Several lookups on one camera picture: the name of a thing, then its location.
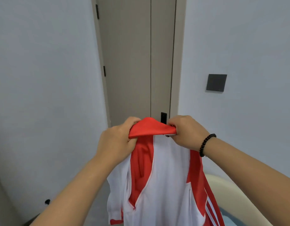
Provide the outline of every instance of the door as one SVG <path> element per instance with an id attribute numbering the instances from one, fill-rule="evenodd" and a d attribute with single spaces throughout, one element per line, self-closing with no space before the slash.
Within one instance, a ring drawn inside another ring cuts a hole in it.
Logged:
<path id="1" fill-rule="evenodd" d="M 111 125 L 170 110 L 175 0 L 97 0 Z"/>

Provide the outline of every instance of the bracelet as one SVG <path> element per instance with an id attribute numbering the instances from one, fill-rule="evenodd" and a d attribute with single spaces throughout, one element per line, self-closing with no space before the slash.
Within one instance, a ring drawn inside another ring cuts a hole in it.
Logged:
<path id="1" fill-rule="evenodd" d="M 203 148 L 205 147 L 207 141 L 210 140 L 212 137 L 216 137 L 216 135 L 215 135 L 215 134 L 210 134 L 210 135 L 208 135 L 208 137 L 203 141 L 203 144 L 202 144 L 202 146 L 200 147 L 200 156 L 201 156 L 201 157 L 204 157 L 204 156 L 205 156 L 205 155 L 203 154 Z"/>

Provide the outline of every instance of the person's left hand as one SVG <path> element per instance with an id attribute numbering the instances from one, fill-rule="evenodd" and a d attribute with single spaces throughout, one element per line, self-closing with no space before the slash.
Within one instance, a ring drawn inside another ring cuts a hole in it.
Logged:
<path id="1" fill-rule="evenodd" d="M 118 165 L 134 150 L 137 139 L 128 139 L 131 127 L 141 119 L 129 117 L 123 124 L 102 132 L 96 157 L 102 157 L 112 166 Z"/>

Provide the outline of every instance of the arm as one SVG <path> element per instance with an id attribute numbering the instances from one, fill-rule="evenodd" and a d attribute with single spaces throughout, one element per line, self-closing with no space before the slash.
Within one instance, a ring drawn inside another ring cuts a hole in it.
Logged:
<path id="1" fill-rule="evenodd" d="M 134 149 L 137 139 L 128 139 L 129 130 L 139 118 L 101 134 L 97 153 L 56 199 L 41 213 L 32 226 L 82 226 L 101 185 L 110 172 Z"/>
<path id="2" fill-rule="evenodd" d="M 189 149 L 199 151 L 209 135 L 190 116 L 176 116 L 168 123 L 177 129 L 173 140 Z M 203 153 L 226 172 L 271 224 L 290 225 L 290 178 L 215 137 L 207 142 Z"/>

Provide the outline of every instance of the gray wall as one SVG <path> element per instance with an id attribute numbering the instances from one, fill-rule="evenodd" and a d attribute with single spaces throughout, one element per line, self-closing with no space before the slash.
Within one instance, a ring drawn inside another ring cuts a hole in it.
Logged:
<path id="1" fill-rule="evenodd" d="M 290 177 L 290 0 L 187 0 L 179 114 Z"/>
<path id="2" fill-rule="evenodd" d="M 0 226 L 19 226 L 23 221 L 0 184 Z"/>
<path id="3" fill-rule="evenodd" d="M 24 221 L 94 156 L 102 88 L 90 0 L 0 0 L 0 181 Z"/>

